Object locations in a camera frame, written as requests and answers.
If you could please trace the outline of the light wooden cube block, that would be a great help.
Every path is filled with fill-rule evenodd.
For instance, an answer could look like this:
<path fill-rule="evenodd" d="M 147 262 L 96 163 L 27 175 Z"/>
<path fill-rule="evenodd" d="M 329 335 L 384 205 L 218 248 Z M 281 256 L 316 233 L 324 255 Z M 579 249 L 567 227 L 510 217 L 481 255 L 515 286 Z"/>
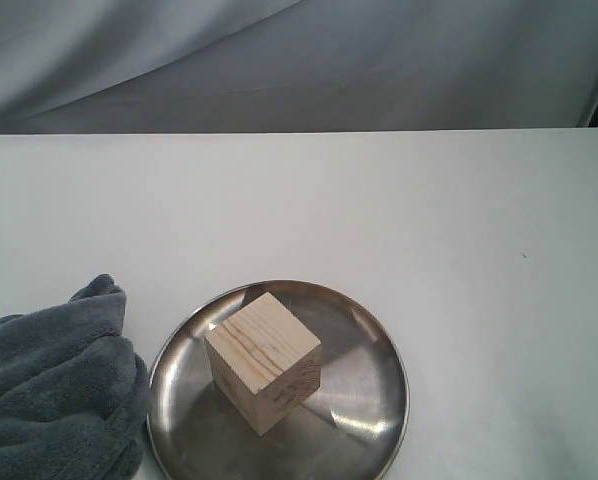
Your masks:
<path fill-rule="evenodd" d="M 321 340 L 268 292 L 204 342 L 214 382 L 259 436 L 320 388 Z"/>

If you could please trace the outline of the grey-blue fleece towel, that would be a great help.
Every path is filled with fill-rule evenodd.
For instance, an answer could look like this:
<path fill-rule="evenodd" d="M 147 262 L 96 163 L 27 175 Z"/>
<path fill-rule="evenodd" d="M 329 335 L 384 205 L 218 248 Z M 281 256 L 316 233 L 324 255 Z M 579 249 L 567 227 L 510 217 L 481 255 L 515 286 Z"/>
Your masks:
<path fill-rule="evenodd" d="M 67 302 L 0 319 L 0 479 L 131 479 L 148 372 L 101 274 Z"/>

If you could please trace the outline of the round stainless steel plate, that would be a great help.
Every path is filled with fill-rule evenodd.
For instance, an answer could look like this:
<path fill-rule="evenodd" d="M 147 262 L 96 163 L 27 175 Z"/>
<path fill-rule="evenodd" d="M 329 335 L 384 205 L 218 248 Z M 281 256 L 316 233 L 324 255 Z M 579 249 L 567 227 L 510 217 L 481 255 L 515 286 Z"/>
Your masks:
<path fill-rule="evenodd" d="M 382 479 L 410 409 L 385 327 L 322 285 L 229 290 L 170 335 L 147 435 L 168 479 Z"/>

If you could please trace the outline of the white backdrop cloth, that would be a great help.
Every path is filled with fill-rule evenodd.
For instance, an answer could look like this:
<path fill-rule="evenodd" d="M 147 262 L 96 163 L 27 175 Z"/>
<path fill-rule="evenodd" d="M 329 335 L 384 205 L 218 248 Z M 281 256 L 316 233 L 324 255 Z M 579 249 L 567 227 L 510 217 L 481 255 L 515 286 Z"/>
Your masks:
<path fill-rule="evenodd" d="M 0 134 L 576 127 L 598 1 L 0 1 Z"/>

